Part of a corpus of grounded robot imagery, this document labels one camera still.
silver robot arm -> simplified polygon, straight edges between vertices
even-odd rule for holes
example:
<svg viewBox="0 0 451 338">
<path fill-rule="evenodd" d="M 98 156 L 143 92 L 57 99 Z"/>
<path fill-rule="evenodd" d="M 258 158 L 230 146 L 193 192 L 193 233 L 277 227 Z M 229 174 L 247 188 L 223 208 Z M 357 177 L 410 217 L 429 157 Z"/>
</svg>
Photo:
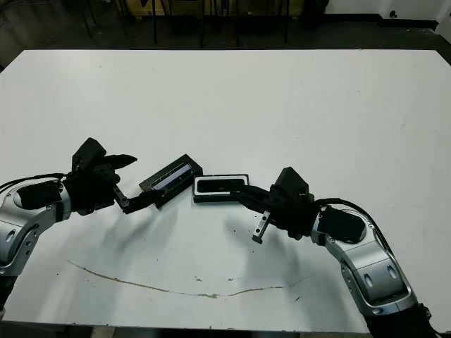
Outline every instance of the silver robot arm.
<svg viewBox="0 0 451 338">
<path fill-rule="evenodd" d="M 431 314 L 418 303 L 387 241 L 372 217 L 342 199 L 314 200 L 308 184 L 284 168 L 270 191 L 243 186 L 232 195 L 247 208 L 262 213 L 252 239 L 262 243 L 269 223 L 301 239 L 310 236 L 338 261 L 359 312 L 375 338 L 435 338 Z M 352 210 L 340 210 L 343 205 Z"/>
</svg>

chair leg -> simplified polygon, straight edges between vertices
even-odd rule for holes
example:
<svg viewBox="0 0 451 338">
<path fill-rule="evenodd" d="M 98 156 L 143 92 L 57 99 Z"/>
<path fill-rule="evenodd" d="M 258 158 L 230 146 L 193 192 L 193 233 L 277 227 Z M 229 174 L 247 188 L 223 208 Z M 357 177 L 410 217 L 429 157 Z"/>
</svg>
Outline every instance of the chair leg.
<svg viewBox="0 0 451 338">
<path fill-rule="evenodd" d="M 282 6 L 283 6 L 283 0 L 280 0 L 279 7 L 277 8 L 277 16 L 282 15 Z"/>
<path fill-rule="evenodd" d="M 201 32 L 200 32 L 200 48 L 204 48 L 204 31 L 205 31 L 205 0 L 201 0 Z"/>
<path fill-rule="evenodd" d="M 122 4 L 121 4 L 120 0 L 114 1 L 114 9 L 116 10 L 116 14 L 119 17 L 119 20 L 121 22 L 121 27 L 122 27 L 122 31 L 123 31 L 124 35 L 128 35 L 127 34 L 127 30 L 125 28 L 125 22 L 124 22 L 124 15 L 125 15 L 124 13 L 125 13 L 125 11 L 124 11 L 124 9 L 122 7 Z"/>
<path fill-rule="evenodd" d="M 236 34 L 236 40 L 237 40 L 237 48 L 240 47 L 240 24 L 239 24 L 239 17 L 240 17 L 240 0 L 235 0 L 235 34 Z"/>
<path fill-rule="evenodd" d="M 91 13 L 92 22 L 98 27 L 99 25 L 97 24 L 96 17 L 94 16 L 94 11 L 92 10 L 91 0 L 86 0 L 86 2 L 89 12 Z"/>
<path fill-rule="evenodd" d="M 288 42 L 288 23 L 290 22 L 290 0 L 287 1 L 286 12 L 285 12 L 285 27 L 283 29 L 283 43 Z"/>
<path fill-rule="evenodd" d="M 83 25 L 85 26 L 86 32 L 87 32 L 89 38 L 92 39 L 91 29 L 89 28 L 89 25 L 87 23 L 85 12 L 83 11 L 83 5 L 81 3 L 78 4 L 78 11 L 80 12 L 80 15 L 82 16 Z"/>
<path fill-rule="evenodd" d="M 155 11 L 155 1 L 156 0 L 152 0 L 152 20 L 154 21 L 154 43 L 157 44 L 158 40 L 157 40 L 157 36 L 156 36 L 156 11 Z"/>
<path fill-rule="evenodd" d="M 162 7 L 162 9 L 163 9 L 163 14 L 164 14 L 164 16 L 167 16 L 167 15 L 168 15 L 168 12 L 167 12 L 167 10 L 166 10 L 166 5 L 164 4 L 164 0 L 160 0 L 160 4 L 161 4 L 161 7 Z"/>
</svg>

black device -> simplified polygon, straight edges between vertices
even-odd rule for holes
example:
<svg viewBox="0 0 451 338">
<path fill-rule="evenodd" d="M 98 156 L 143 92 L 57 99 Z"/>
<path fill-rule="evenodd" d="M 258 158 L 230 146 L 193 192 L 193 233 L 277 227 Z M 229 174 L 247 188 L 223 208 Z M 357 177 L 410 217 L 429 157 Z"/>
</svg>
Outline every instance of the black device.
<svg viewBox="0 0 451 338">
<path fill-rule="evenodd" d="M 197 175 L 202 175 L 202 167 L 185 154 L 141 182 L 140 187 L 144 192 L 161 192 L 154 201 L 155 206 L 160 208 L 188 188 Z"/>
<path fill-rule="evenodd" d="M 246 174 L 196 176 L 192 198 L 195 203 L 237 201 L 231 192 L 240 191 L 245 185 L 249 185 L 249 176 Z"/>
</svg>

black case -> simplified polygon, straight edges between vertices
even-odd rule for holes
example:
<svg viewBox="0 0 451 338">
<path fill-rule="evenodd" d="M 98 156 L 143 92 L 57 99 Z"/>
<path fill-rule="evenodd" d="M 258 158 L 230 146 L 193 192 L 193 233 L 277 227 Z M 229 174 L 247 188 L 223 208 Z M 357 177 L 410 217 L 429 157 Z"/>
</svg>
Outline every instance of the black case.
<svg viewBox="0 0 451 338">
<path fill-rule="evenodd" d="M 162 207 L 166 202 L 177 196 L 179 193 L 181 193 L 183 190 L 188 188 L 193 182 L 194 177 L 202 175 L 202 167 L 198 165 L 192 158 L 190 158 L 187 154 L 181 156 L 171 164 L 167 165 L 163 169 L 161 169 L 159 172 L 153 174 L 151 177 L 146 179 L 145 181 L 140 183 L 140 187 L 145 192 L 148 192 L 149 190 L 152 190 L 152 187 L 159 182 L 162 178 L 165 178 L 169 176 L 175 169 L 179 168 L 180 166 L 183 166 L 185 164 L 190 165 L 191 172 L 187 177 L 184 177 L 180 180 L 176 185 L 168 189 L 164 192 L 163 196 L 161 196 L 159 199 L 155 201 L 155 206 L 157 208 Z"/>
</svg>

black cable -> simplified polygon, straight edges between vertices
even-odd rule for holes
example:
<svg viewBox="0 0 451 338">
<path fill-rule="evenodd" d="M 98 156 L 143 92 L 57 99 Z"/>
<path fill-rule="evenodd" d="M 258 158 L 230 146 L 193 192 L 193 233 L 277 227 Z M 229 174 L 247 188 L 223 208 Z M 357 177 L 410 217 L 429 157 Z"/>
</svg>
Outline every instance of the black cable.
<svg viewBox="0 0 451 338">
<path fill-rule="evenodd" d="M 381 244 L 383 245 L 383 247 L 390 253 L 393 254 L 392 249 L 390 248 L 390 245 L 388 245 L 387 240 L 385 239 L 385 237 L 383 236 L 381 229 L 379 228 L 379 226 L 376 224 L 376 221 L 371 217 L 371 215 L 369 213 L 367 213 L 362 207 L 350 202 L 350 201 L 346 201 L 345 199 L 339 199 L 339 198 L 329 198 L 329 199 L 317 199 L 315 201 L 315 203 L 319 206 L 325 206 L 327 204 L 341 204 L 343 206 L 349 206 L 351 208 L 353 208 L 356 211 L 359 211 L 360 213 L 362 213 L 366 218 L 368 218 L 368 220 L 371 222 L 371 224 L 374 226 L 374 230 L 376 231 L 376 234 L 379 236 L 379 239 L 381 241 Z"/>
<path fill-rule="evenodd" d="M 5 192 L 9 188 L 13 187 L 14 185 L 19 184 L 24 181 L 40 180 L 42 178 L 56 178 L 58 180 L 61 180 L 65 176 L 66 176 L 66 174 L 53 173 L 53 174 L 35 175 L 35 176 L 30 176 L 30 177 L 19 178 L 17 180 L 12 180 L 10 182 L 3 183 L 2 185 L 0 185 L 0 194 Z"/>
</svg>

